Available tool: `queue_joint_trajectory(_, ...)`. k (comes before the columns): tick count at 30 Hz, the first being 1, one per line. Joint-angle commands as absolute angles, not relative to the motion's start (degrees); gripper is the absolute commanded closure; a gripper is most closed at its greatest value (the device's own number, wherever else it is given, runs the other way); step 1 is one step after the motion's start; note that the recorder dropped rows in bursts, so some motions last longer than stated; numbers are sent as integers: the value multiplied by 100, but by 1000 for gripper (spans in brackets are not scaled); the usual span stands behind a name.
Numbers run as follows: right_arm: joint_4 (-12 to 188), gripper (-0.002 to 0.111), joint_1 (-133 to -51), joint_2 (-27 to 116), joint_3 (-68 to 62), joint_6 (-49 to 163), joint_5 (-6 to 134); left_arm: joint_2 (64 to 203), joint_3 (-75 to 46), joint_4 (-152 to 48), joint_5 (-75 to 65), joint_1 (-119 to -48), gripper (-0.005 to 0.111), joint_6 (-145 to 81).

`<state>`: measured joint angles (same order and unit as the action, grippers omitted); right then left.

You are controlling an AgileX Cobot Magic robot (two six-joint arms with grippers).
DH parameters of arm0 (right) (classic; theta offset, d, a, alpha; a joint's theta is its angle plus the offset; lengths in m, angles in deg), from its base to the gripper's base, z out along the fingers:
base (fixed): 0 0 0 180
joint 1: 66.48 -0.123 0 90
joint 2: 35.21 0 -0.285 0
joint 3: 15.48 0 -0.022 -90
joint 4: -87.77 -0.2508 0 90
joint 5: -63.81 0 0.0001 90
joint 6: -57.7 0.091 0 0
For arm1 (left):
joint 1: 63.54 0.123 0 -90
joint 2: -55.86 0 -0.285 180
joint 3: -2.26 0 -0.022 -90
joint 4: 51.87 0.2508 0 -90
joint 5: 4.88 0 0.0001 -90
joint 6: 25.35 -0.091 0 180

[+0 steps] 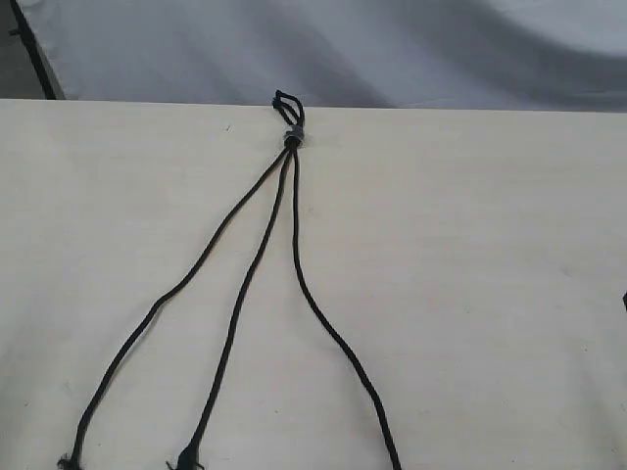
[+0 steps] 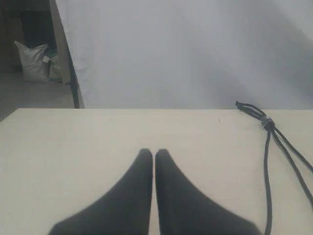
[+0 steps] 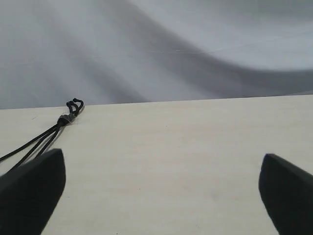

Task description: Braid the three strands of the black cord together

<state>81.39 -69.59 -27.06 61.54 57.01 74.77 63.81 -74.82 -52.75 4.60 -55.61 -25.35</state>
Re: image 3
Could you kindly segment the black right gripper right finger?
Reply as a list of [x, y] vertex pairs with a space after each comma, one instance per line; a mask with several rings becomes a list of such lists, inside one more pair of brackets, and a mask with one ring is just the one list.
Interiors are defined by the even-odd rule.
[[266, 154], [258, 189], [280, 235], [313, 233], [313, 176], [291, 162]]

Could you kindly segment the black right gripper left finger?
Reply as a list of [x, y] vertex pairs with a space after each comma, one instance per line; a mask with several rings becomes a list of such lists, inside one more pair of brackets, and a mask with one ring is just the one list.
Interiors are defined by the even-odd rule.
[[0, 233], [39, 235], [56, 208], [66, 184], [61, 149], [13, 169], [0, 178]]

